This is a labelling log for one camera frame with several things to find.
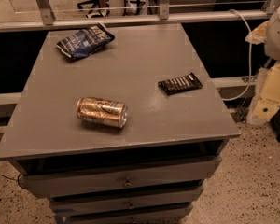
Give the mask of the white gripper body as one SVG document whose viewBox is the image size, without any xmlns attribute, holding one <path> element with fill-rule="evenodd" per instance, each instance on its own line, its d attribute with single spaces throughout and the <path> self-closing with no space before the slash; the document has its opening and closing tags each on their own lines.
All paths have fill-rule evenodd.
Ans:
<svg viewBox="0 0 280 224">
<path fill-rule="evenodd" d="M 270 69 L 260 68 L 255 95 L 248 108 L 246 122 L 260 126 L 268 122 L 280 109 L 280 61 Z"/>
</svg>

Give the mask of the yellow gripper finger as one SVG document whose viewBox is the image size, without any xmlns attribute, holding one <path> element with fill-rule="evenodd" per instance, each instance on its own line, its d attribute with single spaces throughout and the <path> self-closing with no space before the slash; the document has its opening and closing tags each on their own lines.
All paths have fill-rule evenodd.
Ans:
<svg viewBox="0 0 280 224">
<path fill-rule="evenodd" d="M 263 43 L 266 38 L 267 26 L 268 26 L 268 22 L 267 21 L 263 22 L 253 31 L 248 33 L 247 37 L 245 38 L 245 41 L 254 45 Z"/>
</svg>

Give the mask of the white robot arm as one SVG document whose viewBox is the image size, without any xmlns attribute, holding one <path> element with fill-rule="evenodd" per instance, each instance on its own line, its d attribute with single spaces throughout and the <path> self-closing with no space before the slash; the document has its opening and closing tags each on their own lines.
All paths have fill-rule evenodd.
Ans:
<svg viewBox="0 0 280 224">
<path fill-rule="evenodd" d="M 280 109 L 280 6 L 268 21 L 250 32 L 245 41 L 255 45 L 263 43 L 265 54 L 275 60 L 271 68 L 260 68 L 246 117 L 249 124 L 262 125 Z"/>
</svg>

